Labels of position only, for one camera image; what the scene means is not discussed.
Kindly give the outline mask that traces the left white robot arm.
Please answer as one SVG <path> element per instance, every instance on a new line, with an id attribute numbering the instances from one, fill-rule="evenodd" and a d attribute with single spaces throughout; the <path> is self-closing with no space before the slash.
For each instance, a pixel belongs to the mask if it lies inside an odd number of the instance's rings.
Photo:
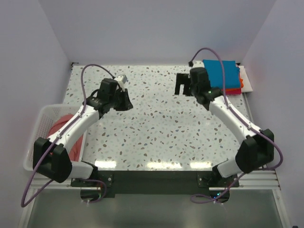
<path id="1" fill-rule="evenodd" d="M 67 179 L 81 179 L 87 186 L 96 185 L 97 168 L 84 161 L 70 160 L 69 152 L 87 129 L 111 109 L 128 111 L 133 108 L 125 88 L 126 81 L 125 75 L 102 80 L 97 95 L 86 98 L 80 109 L 63 127 L 46 139 L 39 137 L 33 146 L 34 172 L 58 183 Z"/>

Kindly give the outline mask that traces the blue t shirt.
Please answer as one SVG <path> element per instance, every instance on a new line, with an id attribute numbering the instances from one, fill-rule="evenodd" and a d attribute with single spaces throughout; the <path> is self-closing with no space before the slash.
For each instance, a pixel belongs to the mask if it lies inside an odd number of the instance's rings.
<path id="1" fill-rule="evenodd" d="M 239 80 L 239 68 L 235 61 L 222 61 L 225 71 L 225 88 L 237 89 L 241 87 Z M 211 87 L 219 87 L 223 89 L 223 71 L 218 60 L 203 60 L 203 64 L 209 75 Z"/>

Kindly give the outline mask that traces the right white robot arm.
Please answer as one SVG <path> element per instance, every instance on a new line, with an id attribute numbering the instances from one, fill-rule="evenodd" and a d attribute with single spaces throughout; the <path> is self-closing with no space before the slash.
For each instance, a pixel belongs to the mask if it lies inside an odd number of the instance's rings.
<path id="1" fill-rule="evenodd" d="M 193 96 L 196 101 L 219 118 L 233 133 L 240 147 L 234 158 L 212 168 L 212 182 L 221 187 L 230 176 L 250 173 L 270 163 L 274 159 L 274 134 L 271 130 L 262 130 L 246 119 L 224 96 L 222 89 L 212 87 L 207 70 L 195 67 L 188 74 L 176 75 L 175 94 Z"/>

